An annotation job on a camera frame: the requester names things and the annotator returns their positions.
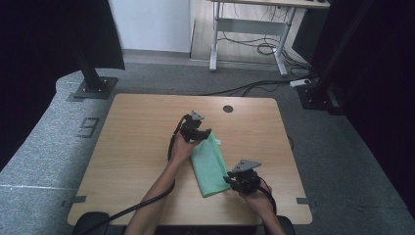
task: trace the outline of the green towel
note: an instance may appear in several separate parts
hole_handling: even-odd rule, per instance
[[[190,158],[204,198],[230,188],[223,179],[228,175],[227,167],[213,132],[195,147]]]

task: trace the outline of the black metal stand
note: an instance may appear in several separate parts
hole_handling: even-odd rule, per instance
[[[297,92],[303,109],[328,111],[330,115],[344,115],[342,105],[345,95],[337,87],[329,87],[324,96],[316,96],[314,88],[309,86],[299,86]]]
[[[65,38],[84,76],[84,81],[80,84],[77,91],[69,96],[69,100],[76,101],[85,98],[108,99],[116,85],[117,78],[100,77],[97,74],[95,68],[85,58],[70,19],[65,17],[64,22],[66,25]]]
[[[323,70],[320,80],[314,87],[299,87],[298,92],[304,109],[311,110],[327,110],[332,115],[343,115],[342,105],[344,94],[343,92],[333,86],[333,77],[329,74],[333,71],[336,62],[344,51],[345,47],[353,36],[357,26],[360,24],[365,13],[372,5],[374,0],[365,0],[360,5],[354,16],[350,26],[346,30],[343,40],[340,42],[338,48],[333,53],[326,68]]]

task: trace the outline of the gray floor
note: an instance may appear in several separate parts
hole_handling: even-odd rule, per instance
[[[192,62],[182,55],[148,53],[126,57],[109,100],[67,102],[82,76],[57,82],[57,94],[42,120],[0,173],[0,234],[70,234],[70,200],[76,194],[106,115],[117,93],[195,95],[264,79],[281,79],[275,68]],[[297,234],[414,234],[415,222],[376,160],[346,117],[304,110],[290,86],[254,89],[252,97],[277,100],[313,214]],[[98,118],[91,138],[77,137],[85,118]],[[120,229],[112,227],[111,234]]]

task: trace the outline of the black curtain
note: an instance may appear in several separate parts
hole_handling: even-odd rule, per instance
[[[415,2],[371,2],[327,79],[343,90],[347,118],[415,216]],[[332,10],[328,21],[341,21]]]
[[[0,168],[49,107],[60,77],[79,71],[68,33],[94,68],[124,70],[108,0],[0,2]]]

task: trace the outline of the light stand base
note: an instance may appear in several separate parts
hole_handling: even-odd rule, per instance
[[[71,96],[73,99],[102,99],[107,100],[110,97],[113,88],[116,85],[118,78],[100,76],[100,87],[98,89],[91,89],[86,84],[85,80],[79,85],[76,92]]]

